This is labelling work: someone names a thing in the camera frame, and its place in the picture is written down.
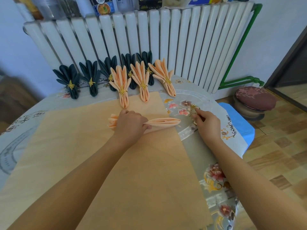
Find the folded napkin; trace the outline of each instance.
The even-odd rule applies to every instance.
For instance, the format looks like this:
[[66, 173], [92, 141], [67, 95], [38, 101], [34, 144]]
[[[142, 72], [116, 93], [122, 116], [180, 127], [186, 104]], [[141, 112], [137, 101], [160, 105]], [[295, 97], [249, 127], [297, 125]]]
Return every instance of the folded napkin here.
[[148, 63], [148, 66], [154, 73], [153, 77], [159, 80], [163, 84], [164, 88], [166, 89], [167, 93], [170, 96], [175, 97], [176, 91], [171, 82], [171, 77], [174, 74], [174, 70], [171, 70], [169, 72], [167, 71], [167, 66], [166, 66], [164, 58], [162, 61], [156, 60], [155, 66], [153, 66], [150, 63]]
[[[108, 127], [111, 128], [111, 130], [115, 131], [116, 125], [117, 125], [117, 119], [118, 116], [112, 114], [109, 118], [109, 125]], [[181, 122], [180, 119], [175, 118], [159, 118], [159, 119], [152, 119], [144, 124], [149, 124], [151, 126], [151, 129], [147, 129], [144, 134], [152, 132], [152, 131], [158, 131], [162, 130], [168, 127], [173, 127], [178, 125]]]
[[119, 101], [122, 108], [127, 108], [129, 106], [128, 99], [128, 87], [131, 82], [131, 78], [127, 80], [127, 69], [126, 66], [121, 68], [120, 65], [116, 66], [116, 72], [111, 67], [111, 75], [113, 77], [113, 81], [110, 81], [110, 85], [112, 85], [115, 89], [117, 89], [119, 93]]
[[148, 102], [149, 100], [149, 91], [148, 91], [148, 81], [149, 81], [149, 72], [145, 71], [144, 61], [135, 63], [135, 67], [133, 64], [130, 65], [133, 75], [132, 79], [137, 83], [140, 88], [140, 96], [143, 102]]

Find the person's left arm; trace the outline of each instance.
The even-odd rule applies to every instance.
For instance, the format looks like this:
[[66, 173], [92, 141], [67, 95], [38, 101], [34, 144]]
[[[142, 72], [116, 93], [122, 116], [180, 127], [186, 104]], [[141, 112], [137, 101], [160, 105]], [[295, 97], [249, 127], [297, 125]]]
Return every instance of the person's left arm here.
[[76, 229], [114, 165], [150, 128], [146, 121], [139, 113], [122, 110], [105, 145], [37, 199], [8, 230]]

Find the white radiator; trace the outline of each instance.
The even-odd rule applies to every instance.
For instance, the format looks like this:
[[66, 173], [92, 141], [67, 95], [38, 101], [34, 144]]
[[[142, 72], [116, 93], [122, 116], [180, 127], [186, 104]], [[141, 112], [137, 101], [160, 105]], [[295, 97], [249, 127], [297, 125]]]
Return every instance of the white radiator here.
[[215, 93], [248, 20], [253, 2], [231, 2], [189, 9], [136, 11], [25, 23], [52, 69], [86, 59], [152, 51], [168, 69]]

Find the dark door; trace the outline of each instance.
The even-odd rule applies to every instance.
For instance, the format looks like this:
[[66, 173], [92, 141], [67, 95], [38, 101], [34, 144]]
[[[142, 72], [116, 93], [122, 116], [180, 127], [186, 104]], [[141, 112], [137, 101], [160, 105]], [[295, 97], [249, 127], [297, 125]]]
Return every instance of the dark door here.
[[288, 63], [275, 87], [304, 83], [307, 83], [307, 41], [305, 41], [293, 59]]

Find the person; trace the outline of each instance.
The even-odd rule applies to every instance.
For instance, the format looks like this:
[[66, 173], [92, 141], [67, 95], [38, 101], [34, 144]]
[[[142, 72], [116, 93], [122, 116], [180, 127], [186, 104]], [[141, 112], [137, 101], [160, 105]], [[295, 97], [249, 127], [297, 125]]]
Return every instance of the person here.
[[[244, 209], [258, 229], [307, 229], [307, 213], [258, 174], [221, 139], [220, 120], [196, 109], [192, 118], [212, 150]], [[67, 174], [24, 213], [9, 230], [73, 230], [121, 156], [150, 126], [134, 111], [122, 110], [113, 136], [96, 153]]]

